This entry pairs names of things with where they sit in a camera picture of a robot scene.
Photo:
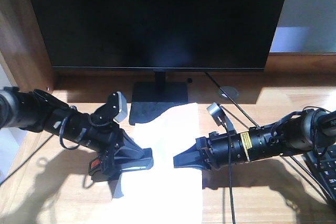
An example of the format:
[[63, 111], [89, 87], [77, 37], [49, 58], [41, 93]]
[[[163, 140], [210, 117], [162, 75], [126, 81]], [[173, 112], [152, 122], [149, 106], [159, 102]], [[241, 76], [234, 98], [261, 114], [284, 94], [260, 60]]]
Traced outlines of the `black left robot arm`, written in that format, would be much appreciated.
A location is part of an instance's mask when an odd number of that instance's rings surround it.
[[31, 132], [47, 131], [75, 143], [73, 150], [84, 146], [97, 152], [89, 164], [92, 180], [117, 180], [121, 175], [119, 149], [127, 135], [120, 128], [127, 115], [127, 101], [121, 92], [112, 93], [107, 102], [92, 114], [81, 113], [74, 106], [53, 95], [35, 89], [20, 92], [18, 87], [1, 90], [1, 127], [17, 127]]

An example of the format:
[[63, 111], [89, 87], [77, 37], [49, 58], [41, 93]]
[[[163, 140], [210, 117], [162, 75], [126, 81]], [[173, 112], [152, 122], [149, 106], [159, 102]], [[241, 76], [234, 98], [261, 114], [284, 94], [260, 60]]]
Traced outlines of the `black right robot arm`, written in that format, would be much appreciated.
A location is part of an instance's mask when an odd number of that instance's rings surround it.
[[189, 149], [173, 157], [174, 168], [219, 170], [230, 164], [242, 164], [271, 158], [317, 152], [335, 143], [335, 112], [325, 109], [294, 111], [273, 124], [250, 127], [238, 133], [222, 108], [211, 113], [226, 132], [211, 132], [199, 137]]

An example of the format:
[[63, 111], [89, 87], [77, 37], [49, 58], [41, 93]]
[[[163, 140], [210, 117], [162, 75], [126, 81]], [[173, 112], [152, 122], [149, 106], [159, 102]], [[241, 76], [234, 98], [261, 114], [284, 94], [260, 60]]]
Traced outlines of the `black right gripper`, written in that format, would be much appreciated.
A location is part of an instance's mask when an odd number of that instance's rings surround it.
[[210, 134], [196, 139], [196, 144], [173, 157], [174, 168], [219, 170], [229, 164], [248, 161], [240, 135], [236, 131], [224, 134]]

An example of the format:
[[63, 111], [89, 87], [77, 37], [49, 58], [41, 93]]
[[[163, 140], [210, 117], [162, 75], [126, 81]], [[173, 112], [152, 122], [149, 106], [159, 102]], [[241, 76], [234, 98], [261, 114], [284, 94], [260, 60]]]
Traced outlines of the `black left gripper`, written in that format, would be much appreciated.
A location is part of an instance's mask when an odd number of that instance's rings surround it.
[[[106, 121], [100, 116], [77, 111], [75, 106], [55, 109], [43, 124], [43, 129], [59, 137], [60, 145], [67, 150], [84, 146], [100, 153], [101, 174], [113, 177], [114, 159], [121, 161], [152, 160], [152, 149], [142, 149], [120, 129], [118, 122]], [[106, 150], [117, 135], [113, 152]]]

